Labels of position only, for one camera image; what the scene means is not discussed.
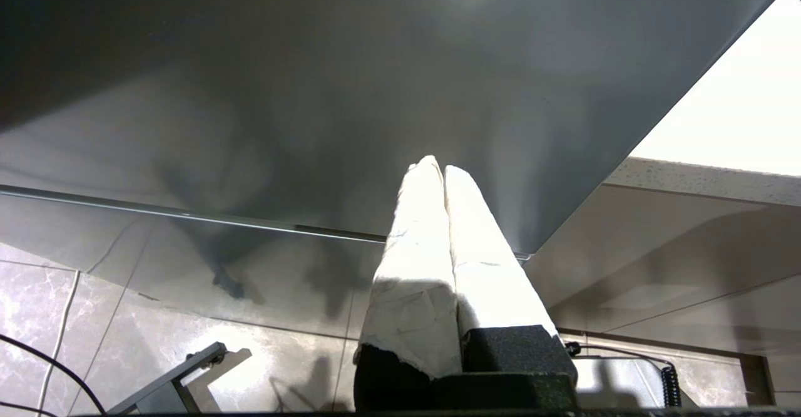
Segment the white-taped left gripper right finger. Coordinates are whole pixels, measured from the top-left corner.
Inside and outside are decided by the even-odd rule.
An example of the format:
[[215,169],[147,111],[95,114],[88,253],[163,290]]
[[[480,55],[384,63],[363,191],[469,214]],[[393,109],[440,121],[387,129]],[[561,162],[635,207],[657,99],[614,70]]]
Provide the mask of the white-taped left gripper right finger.
[[578,372],[552,317],[469,172],[444,172],[462,365],[468,373]]

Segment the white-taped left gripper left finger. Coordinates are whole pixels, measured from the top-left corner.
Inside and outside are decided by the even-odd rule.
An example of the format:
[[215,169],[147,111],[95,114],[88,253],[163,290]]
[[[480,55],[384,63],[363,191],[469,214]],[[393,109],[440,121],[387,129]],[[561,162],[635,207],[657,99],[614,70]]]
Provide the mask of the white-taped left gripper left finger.
[[404,174],[373,276],[354,357],[357,412],[430,409],[435,382],[461,373],[450,245],[444,177],[427,155]]

